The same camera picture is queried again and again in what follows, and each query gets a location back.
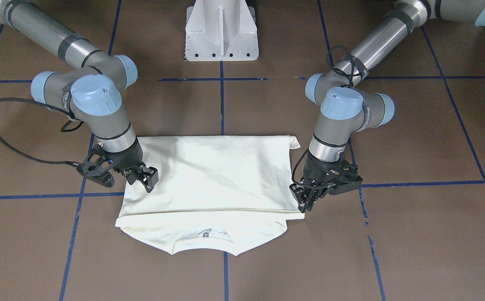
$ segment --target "white mounting bracket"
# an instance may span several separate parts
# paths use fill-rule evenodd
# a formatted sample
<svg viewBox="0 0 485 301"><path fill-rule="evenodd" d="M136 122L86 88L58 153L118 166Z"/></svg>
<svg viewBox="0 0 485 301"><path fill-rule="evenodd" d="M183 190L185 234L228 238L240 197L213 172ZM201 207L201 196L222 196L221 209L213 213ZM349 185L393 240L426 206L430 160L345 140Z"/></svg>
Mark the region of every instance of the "white mounting bracket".
<svg viewBox="0 0 485 301"><path fill-rule="evenodd" d="M259 57L255 10L245 0L196 0L187 8L185 59L254 61Z"/></svg>

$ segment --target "white cloth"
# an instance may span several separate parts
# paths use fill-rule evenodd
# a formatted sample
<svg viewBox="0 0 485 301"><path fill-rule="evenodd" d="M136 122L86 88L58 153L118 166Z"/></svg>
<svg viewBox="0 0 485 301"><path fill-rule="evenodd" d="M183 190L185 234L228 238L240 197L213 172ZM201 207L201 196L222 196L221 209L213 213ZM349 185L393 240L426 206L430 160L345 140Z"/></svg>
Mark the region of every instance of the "white cloth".
<svg viewBox="0 0 485 301"><path fill-rule="evenodd" d="M159 170L151 193L125 187L116 227L170 254L212 248L239 255L303 219L291 194L292 136L139 137Z"/></svg>

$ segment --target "robotic arm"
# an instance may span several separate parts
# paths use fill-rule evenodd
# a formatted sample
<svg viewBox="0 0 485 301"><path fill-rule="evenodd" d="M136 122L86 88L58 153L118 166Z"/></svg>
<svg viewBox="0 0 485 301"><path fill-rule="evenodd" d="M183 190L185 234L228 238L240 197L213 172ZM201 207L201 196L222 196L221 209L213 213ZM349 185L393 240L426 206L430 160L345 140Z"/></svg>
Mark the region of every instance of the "robotic arm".
<svg viewBox="0 0 485 301"><path fill-rule="evenodd" d="M305 95L321 106L307 151L303 177L290 185L301 212L326 194L336 195L361 186L357 166L344 158L352 132L376 128L391 120L395 106L385 94L365 93L359 84L399 42L428 19L446 19L485 26L485 0L397 0L394 9L328 74L315 74Z"/></svg>
<svg viewBox="0 0 485 301"><path fill-rule="evenodd" d="M26 0L0 0L0 23L14 29L76 70L42 72L32 80L35 101L63 109L91 128L98 144L77 171L105 187L114 186L113 169L127 182L140 181L151 192L157 169L147 167L119 90L137 80L137 69L126 56L110 57L87 39L51 18Z"/></svg>

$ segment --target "white fabric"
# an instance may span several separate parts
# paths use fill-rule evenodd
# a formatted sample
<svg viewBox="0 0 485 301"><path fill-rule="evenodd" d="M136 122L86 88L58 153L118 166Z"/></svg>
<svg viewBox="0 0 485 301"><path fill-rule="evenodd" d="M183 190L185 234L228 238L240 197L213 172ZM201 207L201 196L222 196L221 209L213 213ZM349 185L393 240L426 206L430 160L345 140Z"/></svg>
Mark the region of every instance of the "white fabric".
<svg viewBox="0 0 485 301"><path fill-rule="evenodd" d="M159 170L151 193L125 187L116 227L170 254L212 248L239 255L303 219L292 196L296 137L139 137L144 162Z"/></svg>

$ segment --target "white stand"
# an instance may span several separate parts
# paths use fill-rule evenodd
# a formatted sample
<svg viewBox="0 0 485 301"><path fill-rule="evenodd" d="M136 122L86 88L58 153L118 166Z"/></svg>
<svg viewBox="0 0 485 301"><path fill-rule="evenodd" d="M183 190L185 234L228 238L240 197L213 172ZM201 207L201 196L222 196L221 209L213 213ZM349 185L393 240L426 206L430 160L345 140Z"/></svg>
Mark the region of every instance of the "white stand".
<svg viewBox="0 0 485 301"><path fill-rule="evenodd" d="M254 61L259 57L254 9L245 0L196 0L187 8L188 61Z"/></svg>

